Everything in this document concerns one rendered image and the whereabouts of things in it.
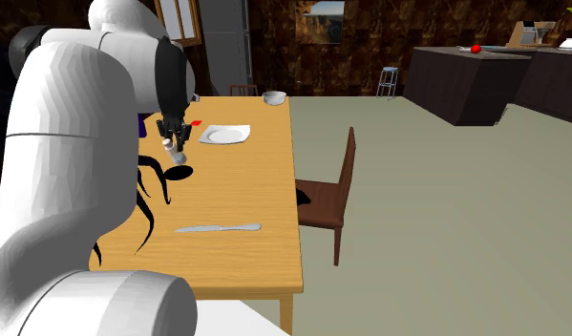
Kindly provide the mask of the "white shaker bottle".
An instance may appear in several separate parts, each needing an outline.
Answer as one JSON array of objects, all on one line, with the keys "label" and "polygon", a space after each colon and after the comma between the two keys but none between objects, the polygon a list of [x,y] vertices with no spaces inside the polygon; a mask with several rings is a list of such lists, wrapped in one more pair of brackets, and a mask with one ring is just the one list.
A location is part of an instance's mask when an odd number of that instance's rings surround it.
[{"label": "white shaker bottle", "polygon": [[177,150],[177,146],[174,142],[165,138],[162,142],[166,153],[170,156],[175,165],[183,165],[186,162],[186,156],[183,152]]}]

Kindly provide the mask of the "white square plate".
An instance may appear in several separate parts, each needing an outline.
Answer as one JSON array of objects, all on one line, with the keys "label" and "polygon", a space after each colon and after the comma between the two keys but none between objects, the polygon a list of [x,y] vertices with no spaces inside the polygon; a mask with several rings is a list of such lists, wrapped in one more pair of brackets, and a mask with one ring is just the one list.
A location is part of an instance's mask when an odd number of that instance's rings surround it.
[{"label": "white square plate", "polygon": [[250,136],[249,125],[210,125],[201,137],[199,143],[206,144],[236,144],[246,141]]}]

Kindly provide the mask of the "wooden table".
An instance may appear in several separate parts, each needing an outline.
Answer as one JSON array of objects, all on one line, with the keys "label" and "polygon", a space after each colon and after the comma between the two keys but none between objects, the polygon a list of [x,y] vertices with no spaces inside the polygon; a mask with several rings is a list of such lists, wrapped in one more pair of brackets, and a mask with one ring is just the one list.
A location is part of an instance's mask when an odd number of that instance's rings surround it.
[{"label": "wooden table", "polygon": [[[291,125],[281,108],[275,125],[261,120],[259,99],[240,109],[253,138],[232,150],[195,150],[195,176],[182,207],[140,262],[121,259],[114,271],[177,276],[197,300],[270,299],[280,303],[281,325],[293,327],[293,297],[303,289],[295,220]],[[194,225],[259,223],[258,231],[177,233]]]}]

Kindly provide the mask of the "grey refrigerator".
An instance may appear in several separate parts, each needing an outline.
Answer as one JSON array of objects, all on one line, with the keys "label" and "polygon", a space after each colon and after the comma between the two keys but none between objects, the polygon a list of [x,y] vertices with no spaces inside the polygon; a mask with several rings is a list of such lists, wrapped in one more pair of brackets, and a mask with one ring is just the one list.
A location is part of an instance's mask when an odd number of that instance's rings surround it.
[{"label": "grey refrigerator", "polygon": [[213,95],[252,84],[248,0],[200,0],[200,11]]}]

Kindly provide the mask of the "wood-framed window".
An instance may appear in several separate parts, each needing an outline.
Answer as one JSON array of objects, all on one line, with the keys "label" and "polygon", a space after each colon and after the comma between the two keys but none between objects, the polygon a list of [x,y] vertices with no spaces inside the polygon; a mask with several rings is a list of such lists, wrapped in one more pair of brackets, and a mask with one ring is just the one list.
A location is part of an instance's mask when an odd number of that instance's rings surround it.
[{"label": "wood-framed window", "polygon": [[171,40],[183,47],[200,45],[198,0],[154,0],[157,17]]}]

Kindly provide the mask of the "silver knife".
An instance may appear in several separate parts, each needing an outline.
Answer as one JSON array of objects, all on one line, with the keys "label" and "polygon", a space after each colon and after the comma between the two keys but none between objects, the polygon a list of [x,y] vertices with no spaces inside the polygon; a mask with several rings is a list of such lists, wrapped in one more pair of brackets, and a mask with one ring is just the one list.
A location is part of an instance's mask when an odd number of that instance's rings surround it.
[{"label": "silver knife", "polygon": [[262,228],[259,223],[247,223],[239,225],[194,225],[178,228],[177,233],[191,233],[191,232],[214,232],[214,231],[258,231]]}]

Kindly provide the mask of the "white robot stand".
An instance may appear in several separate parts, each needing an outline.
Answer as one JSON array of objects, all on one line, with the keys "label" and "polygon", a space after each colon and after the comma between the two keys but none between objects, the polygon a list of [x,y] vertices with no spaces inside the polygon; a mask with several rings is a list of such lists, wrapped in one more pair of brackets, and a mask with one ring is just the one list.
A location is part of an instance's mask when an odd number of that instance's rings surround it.
[{"label": "white robot stand", "polygon": [[290,336],[239,300],[197,300],[194,336]]}]

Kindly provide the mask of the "pale blue stool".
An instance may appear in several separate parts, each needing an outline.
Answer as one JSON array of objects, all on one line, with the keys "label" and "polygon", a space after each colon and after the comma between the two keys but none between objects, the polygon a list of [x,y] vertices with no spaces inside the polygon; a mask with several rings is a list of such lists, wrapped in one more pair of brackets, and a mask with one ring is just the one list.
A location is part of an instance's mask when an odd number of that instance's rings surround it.
[{"label": "pale blue stool", "polygon": [[395,98],[398,74],[399,71],[397,67],[384,67],[379,76],[375,96],[385,96],[388,100]]}]

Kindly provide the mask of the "dark kitchen island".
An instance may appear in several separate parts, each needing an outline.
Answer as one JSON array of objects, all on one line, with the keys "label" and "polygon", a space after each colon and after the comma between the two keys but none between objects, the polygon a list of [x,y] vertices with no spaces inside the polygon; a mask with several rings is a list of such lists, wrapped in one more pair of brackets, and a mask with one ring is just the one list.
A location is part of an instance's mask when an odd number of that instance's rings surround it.
[{"label": "dark kitchen island", "polygon": [[520,87],[527,55],[416,47],[403,96],[454,126],[494,126]]}]

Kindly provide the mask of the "dark kitchen counter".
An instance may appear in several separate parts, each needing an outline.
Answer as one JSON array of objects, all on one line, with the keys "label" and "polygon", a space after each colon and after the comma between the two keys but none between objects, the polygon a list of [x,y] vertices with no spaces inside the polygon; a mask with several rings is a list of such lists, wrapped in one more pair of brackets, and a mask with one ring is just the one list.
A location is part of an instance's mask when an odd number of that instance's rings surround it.
[{"label": "dark kitchen counter", "polygon": [[572,123],[572,11],[565,22],[517,22],[506,51],[531,58],[514,103]]}]

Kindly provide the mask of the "wall picture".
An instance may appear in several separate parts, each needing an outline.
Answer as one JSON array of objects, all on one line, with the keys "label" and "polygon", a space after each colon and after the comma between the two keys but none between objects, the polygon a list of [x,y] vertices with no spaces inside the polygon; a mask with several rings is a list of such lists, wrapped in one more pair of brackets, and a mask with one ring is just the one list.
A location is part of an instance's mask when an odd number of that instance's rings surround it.
[{"label": "wall picture", "polygon": [[344,1],[298,1],[295,6],[295,37],[300,44],[340,44]]}]

